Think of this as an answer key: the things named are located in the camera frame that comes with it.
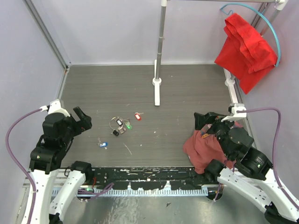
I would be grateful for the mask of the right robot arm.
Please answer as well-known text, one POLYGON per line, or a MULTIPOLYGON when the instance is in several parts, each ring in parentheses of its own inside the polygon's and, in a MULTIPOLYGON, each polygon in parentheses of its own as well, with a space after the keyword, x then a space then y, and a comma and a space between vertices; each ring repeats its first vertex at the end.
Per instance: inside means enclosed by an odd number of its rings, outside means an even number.
POLYGON ((246 118, 245 111, 222 115, 194 113, 195 129, 210 125, 207 133, 216 137, 222 152, 243 176, 233 173, 223 162, 213 159, 205 168, 205 179, 221 183, 254 204, 270 224, 297 224, 299 201, 280 181, 274 161, 254 148, 254 139, 242 127, 233 127, 246 118))

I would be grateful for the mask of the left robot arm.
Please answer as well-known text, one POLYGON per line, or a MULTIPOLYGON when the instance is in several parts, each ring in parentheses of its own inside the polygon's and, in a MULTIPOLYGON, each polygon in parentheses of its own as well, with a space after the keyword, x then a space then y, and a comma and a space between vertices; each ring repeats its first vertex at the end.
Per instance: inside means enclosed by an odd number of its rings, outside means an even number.
POLYGON ((43 135, 30 154, 30 173, 34 180, 32 195, 22 222, 34 224, 61 224, 64 215, 81 185, 93 181, 94 172, 88 162, 75 161, 70 166, 67 180, 51 200, 56 177, 63 158, 71 148, 74 137, 92 128, 92 119, 79 107, 74 112, 79 120, 62 111, 49 113, 43 122, 43 135))

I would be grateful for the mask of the metal keyring with keys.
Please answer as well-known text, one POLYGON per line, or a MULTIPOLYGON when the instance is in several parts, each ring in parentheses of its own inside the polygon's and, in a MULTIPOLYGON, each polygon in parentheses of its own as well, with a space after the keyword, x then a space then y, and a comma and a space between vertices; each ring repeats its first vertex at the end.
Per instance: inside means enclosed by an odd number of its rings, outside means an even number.
POLYGON ((132 129, 130 120, 123 119, 119 116, 111 118, 109 121, 109 126, 112 129, 111 134, 116 137, 121 134, 124 134, 127 130, 132 129))

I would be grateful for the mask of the blue tagged key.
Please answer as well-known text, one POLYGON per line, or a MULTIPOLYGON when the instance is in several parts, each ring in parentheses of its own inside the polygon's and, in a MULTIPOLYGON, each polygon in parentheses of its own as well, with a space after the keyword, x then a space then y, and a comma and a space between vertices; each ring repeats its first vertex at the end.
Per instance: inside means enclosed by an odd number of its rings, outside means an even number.
POLYGON ((103 148, 107 148, 108 143, 107 143, 107 142, 102 142, 102 141, 100 140, 100 138, 98 138, 98 146, 99 146, 99 147, 103 147, 103 148))

